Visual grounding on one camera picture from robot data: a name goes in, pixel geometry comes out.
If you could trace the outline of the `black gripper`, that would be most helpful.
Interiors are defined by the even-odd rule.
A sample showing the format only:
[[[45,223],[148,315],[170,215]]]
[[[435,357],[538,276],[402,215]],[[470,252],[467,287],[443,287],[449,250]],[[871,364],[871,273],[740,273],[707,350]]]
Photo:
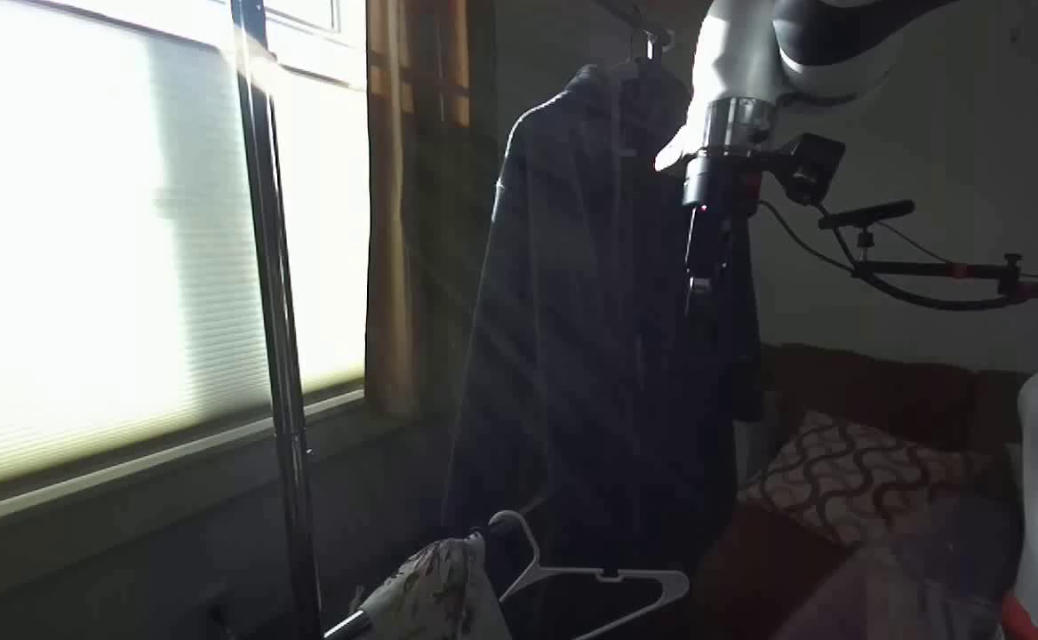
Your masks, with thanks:
[[[773,162],[775,108],[763,101],[716,101],[683,173],[686,300],[707,311],[729,281],[729,250],[747,228]]]

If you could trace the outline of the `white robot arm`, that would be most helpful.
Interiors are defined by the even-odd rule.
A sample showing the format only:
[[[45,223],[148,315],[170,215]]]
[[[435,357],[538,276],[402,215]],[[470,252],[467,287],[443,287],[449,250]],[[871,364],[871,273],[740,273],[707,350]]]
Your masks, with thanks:
[[[799,134],[773,149],[786,102],[843,108],[894,63],[894,49],[953,0],[711,0],[695,47],[689,102],[656,168],[683,170],[686,301],[707,311],[749,276],[733,269],[761,177],[814,205],[829,194],[843,141]]]

